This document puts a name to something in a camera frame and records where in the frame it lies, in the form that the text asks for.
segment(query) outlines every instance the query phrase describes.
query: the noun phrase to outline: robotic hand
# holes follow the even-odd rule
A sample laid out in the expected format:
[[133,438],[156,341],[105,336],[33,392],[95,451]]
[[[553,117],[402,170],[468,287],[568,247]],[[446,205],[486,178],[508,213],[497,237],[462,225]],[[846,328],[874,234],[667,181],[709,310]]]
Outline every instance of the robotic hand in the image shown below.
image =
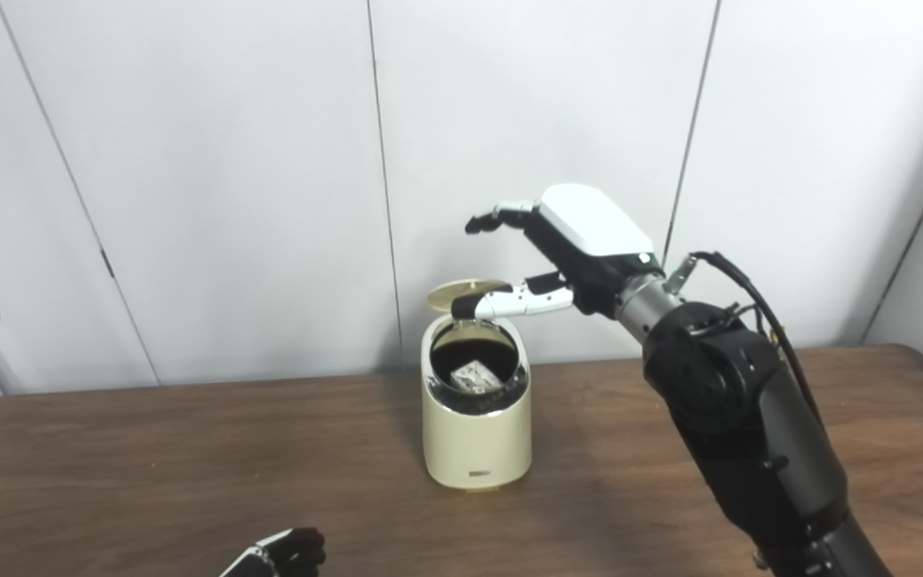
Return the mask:
[[[466,233],[502,224],[522,229],[558,272],[457,299],[455,317],[574,304],[620,322],[643,345],[644,377],[667,403],[722,512],[757,545],[758,567],[779,577],[891,577],[850,512],[846,472],[795,352],[746,275],[718,252],[693,252],[666,278],[651,240],[590,187],[553,186],[539,201],[499,204],[474,216]],[[687,302],[681,289],[697,260],[743,286],[755,304]],[[750,309],[758,332],[740,320]]]
[[315,529],[288,529],[246,549],[220,577],[318,577],[326,540]]

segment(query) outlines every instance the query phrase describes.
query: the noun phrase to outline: wooden table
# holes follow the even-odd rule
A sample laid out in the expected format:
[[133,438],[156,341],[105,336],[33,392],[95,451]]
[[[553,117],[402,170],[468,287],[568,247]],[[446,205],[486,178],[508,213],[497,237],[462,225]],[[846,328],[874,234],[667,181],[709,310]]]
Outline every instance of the wooden table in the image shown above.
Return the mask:
[[[923,577],[923,357],[802,358],[858,518]],[[212,577],[291,526],[323,577],[762,575],[638,361],[532,375],[532,469],[475,494],[425,473],[417,375],[0,398],[0,576]]]

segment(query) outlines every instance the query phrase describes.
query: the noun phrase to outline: wall seam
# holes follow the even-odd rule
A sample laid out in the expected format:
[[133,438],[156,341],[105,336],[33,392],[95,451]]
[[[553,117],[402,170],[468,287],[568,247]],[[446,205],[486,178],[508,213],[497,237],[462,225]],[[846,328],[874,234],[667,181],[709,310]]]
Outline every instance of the wall seam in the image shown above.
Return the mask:
[[[19,43],[16,41],[16,35],[14,34],[14,30],[12,30],[10,19],[6,16],[6,12],[2,7],[1,0],[0,19],[2,19],[2,25],[5,27],[6,35],[10,37],[10,44],[12,45],[12,48],[14,48],[14,54],[16,54],[16,59],[19,61],[19,66],[21,66],[21,69],[23,70],[23,77],[26,78],[26,83],[28,83],[30,87],[30,92],[32,92],[34,95],[35,102],[38,105],[38,110],[40,110],[41,117],[45,121],[45,125],[48,128],[48,134],[51,136],[52,143],[55,145],[56,153],[59,154],[59,159],[62,160],[62,166],[66,169],[67,178],[70,179],[70,184],[73,186],[74,194],[77,195],[77,201],[80,203],[81,211],[84,212],[84,218],[87,220],[88,226],[91,227],[91,235],[95,238],[95,244],[98,245],[99,251],[103,254],[103,256],[105,256],[106,249],[105,246],[102,245],[102,237],[99,236],[99,230],[95,227],[95,221],[91,219],[91,213],[88,212],[87,202],[84,202],[84,194],[81,193],[80,186],[77,184],[77,178],[74,176],[73,168],[70,167],[70,160],[67,158],[66,152],[62,149],[62,142],[59,142],[59,136],[55,132],[55,126],[52,124],[51,117],[48,116],[48,109],[45,108],[45,103],[41,100],[41,92],[38,91],[38,87],[34,82],[34,77],[30,75],[30,68],[28,68],[26,65],[26,59],[23,58],[23,53],[21,52],[21,49],[19,49]],[[120,296],[120,302],[123,304],[123,309],[127,313],[127,319],[131,322],[133,332],[135,332],[135,336],[138,338],[138,343],[140,344],[140,347],[142,347],[144,360],[147,361],[147,365],[149,365],[151,375],[155,378],[156,385],[162,386],[162,381],[159,379],[158,370],[155,369],[155,364],[153,361],[151,361],[151,355],[147,351],[147,347],[144,344],[142,333],[140,333],[138,324],[136,324],[133,313],[131,313],[131,306],[127,303],[127,298],[123,293],[123,288],[120,286],[119,279],[117,279],[116,276],[112,274],[110,277],[112,277],[113,285],[116,286],[116,292]]]
[[667,250],[671,246],[671,234],[675,232],[675,216],[679,210],[679,200],[682,198],[682,185],[686,179],[686,167],[689,164],[689,151],[693,146],[693,135],[696,132],[696,117],[700,111],[700,100],[703,96],[703,84],[707,81],[707,67],[711,63],[711,48],[715,43],[715,33],[718,30],[718,16],[721,14],[722,0],[715,1],[715,13],[711,18],[711,32],[707,34],[707,49],[703,52],[703,65],[700,67],[700,81],[696,85],[696,99],[693,101],[693,114],[689,117],[689,132],[686,135],[686,149],[682,153],[682,165],[679,167],[679,182],[675,185],[675,199],[671,202],[671,218],[667,222],[667,234],[664,235],[664,248],[660,266],[664,268],[667,263]]
[[885,299],[889,296],[890,289],[893,289],[893,284],[897,281],[897,276],[900,275],[900,270],[902,265],[904,265],[904,260],[907,260],[907,255],[911,251],[913,246],[913,240],[917,238],[919,231],[921,230],[921,225],[923,225],[923,208],[921,209],[921,215],[918,216],[918,220],[913,226],[911,235],[907,239],[907,244],[904,245],[904,251],[900,254],[900,259],[897,260],[897,266],[893,268],[893,274],[889,275],[889,280],[885,284],[885,289],[882,291],[882,296],[878,299],[878,304],[875,305],[875,310],[871,313],[871,318],[868,319],[868,325],[865,326],[864,332],[861,333],[861,344],[864,344],[868,340],[868,336],[871,333],[871,328],[875,325],[875,319],[878,318],[878,313],[882,311],[882,305],[885,304]]
[[377,75],[377,40],[373,33],[373,3],[365,0],[369,16],[369,55],[373,56],[373,93],[377,100],[377,131],[380,132],[380,165],[384,176],[384,205],[387,208],[387,237],[391,251],[391,277],[394,280],[394,309],[398,322],[398,370],[404,370],[404,328],[401,324],[401,296],[398,291],[397,259],[394,255],[394,226],[391,221],[391,194],[387,185],[387,147],[384,144],[384,113],[380,105],[380,78]]

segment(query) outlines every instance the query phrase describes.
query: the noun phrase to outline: black robotic arm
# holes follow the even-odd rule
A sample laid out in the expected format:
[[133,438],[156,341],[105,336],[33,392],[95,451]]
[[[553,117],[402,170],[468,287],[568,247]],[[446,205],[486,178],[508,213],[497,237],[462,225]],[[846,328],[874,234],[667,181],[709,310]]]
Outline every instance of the black robotic arm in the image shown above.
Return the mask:
[[[851,514],[846,472],[795,352],[746,275],[717,252],[696,252],[666,278],[648,238],[590,187],[559,185],[539,201],[502,206],[474,216],[466,232],[522,229],[558,267],[554,291],[570,292],[583,314],[620,322],[643,345],[644,377],[667,403],[726,518],[757,545],[758,567],[779,577],[891,577]],[[697,260],[728,274],[755,304],[687,302],[681,288]],[[510,306],[515,295],[466,297],[452,313],[556,309]],[[754,307],[776,342],[740,319]]]

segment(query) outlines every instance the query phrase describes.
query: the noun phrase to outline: silver metal cylinder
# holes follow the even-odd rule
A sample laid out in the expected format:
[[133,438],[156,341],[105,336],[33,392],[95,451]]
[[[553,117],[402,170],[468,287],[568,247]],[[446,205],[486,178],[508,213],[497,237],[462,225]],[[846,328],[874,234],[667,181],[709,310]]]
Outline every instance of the silver metal cylinder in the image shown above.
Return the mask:
[[679,297],[664,291],[662,275],[644,274],[631,279],[623,288],[615,307],[615,318],[643,344],[657,321],[680,305]]

